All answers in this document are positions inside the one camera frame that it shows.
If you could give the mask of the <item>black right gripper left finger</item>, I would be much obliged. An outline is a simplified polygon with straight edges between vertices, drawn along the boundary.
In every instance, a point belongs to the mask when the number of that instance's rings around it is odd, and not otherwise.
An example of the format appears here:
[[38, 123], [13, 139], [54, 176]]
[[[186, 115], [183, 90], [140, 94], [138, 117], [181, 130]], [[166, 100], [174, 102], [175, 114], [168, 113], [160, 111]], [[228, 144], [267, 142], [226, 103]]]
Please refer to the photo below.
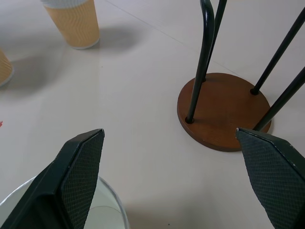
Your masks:
[[104, 130], [68, 140], [0, 229], [84, 229], [97, 186]]

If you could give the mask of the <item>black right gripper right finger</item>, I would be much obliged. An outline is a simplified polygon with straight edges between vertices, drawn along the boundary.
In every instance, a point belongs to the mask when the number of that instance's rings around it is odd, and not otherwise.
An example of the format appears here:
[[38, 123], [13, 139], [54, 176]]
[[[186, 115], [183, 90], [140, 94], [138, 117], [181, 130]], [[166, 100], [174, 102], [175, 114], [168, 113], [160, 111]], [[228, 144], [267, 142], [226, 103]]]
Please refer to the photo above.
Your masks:
[[238, 128], [252, 189], [275, 229], [305, 229], [305, 158], [286, 140]]

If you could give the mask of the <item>tan ribbed paper cup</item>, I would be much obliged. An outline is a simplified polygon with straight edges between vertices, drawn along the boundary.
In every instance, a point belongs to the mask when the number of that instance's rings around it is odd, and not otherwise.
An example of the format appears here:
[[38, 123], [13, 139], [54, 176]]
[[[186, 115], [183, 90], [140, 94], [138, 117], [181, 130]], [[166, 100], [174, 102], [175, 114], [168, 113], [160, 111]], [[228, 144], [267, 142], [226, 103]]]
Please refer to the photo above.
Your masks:
[[[0, 226], [25, 194], [35, 177], [23, 183], [0, 203]], [[121, 200], [112, 187], [98, 177], [84, 229], [130, 229]]]
[[14, 74], [14, 68], [7, 56], [0, 49], [0, 87], [8, 83]]

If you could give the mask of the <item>white paper cup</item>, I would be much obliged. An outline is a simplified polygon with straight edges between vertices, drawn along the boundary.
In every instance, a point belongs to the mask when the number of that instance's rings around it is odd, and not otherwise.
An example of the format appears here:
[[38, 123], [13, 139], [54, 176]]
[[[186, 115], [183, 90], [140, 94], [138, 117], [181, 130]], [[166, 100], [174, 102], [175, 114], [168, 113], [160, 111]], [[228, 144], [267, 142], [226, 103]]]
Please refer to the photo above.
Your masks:
[[94, 0], [40, 1], [71, 47], [83, 50], [100, 40]]

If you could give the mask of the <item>brown round cup holder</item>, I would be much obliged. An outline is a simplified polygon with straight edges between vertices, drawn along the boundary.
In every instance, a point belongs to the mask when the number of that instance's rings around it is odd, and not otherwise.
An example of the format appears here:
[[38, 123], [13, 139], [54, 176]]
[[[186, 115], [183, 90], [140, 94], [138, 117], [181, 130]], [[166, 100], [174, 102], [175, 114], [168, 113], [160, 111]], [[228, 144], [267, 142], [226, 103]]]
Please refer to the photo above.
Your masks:
[[235, 139], [239, 127], [268, 132], [273, 117], [305, 84], [305, 67], [270, 105], [260, 89], [305, 23], [305, 7], [293, 23], [256, 84], [226, 73], [209, 73], [208, 67], [227, 0], [214, 10], [210, 0], [200, 0], [203, 40], [196, 76], [180, 91], [177, 115], [184, 130], [198, 143], [223, 152], [240, 150]]

